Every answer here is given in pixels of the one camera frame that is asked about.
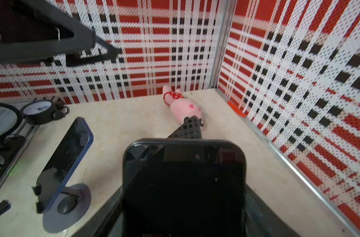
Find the black smartphone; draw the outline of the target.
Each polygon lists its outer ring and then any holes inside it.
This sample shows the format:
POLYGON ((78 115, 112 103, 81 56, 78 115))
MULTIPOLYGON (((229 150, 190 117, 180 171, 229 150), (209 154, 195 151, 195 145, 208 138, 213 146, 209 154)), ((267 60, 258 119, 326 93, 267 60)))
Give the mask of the black smartphone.
POLYGON ((123 236, 242 237, 246 158, 234 143, 141 139, 123 158, 123 236))

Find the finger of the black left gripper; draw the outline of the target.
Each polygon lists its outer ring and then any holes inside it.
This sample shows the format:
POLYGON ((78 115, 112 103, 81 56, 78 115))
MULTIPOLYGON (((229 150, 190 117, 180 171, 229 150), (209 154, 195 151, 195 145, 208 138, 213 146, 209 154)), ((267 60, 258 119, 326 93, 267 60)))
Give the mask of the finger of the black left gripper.
POLYGON ((81 58, 119 51, 47 1, 0 1, 0 64, 81 58))
POLYGON ((117 53, 107 53, 103 55, 96 55, 92 57, 81 58, 79 54, 66 55, 67 67, 79 67, 88 64, 94 64, 102 61, 112 60, 118 57, 117 53))

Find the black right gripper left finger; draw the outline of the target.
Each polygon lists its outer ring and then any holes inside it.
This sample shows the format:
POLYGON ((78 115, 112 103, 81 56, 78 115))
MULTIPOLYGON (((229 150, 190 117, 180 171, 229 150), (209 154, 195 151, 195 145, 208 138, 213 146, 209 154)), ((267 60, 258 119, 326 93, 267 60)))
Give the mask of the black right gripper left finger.
POLYGON ((122 186, 73 237, 107 237, 122 214, 122 186))

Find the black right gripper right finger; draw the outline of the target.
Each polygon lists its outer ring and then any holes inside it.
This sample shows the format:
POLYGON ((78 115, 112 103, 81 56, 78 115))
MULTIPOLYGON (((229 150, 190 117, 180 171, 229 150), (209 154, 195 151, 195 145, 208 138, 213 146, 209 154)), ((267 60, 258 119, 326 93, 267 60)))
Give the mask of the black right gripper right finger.
POLYGON ((299 236, 299 234, 278 217, 248 185, 246 186, 245 200, 246 237, 299 236))

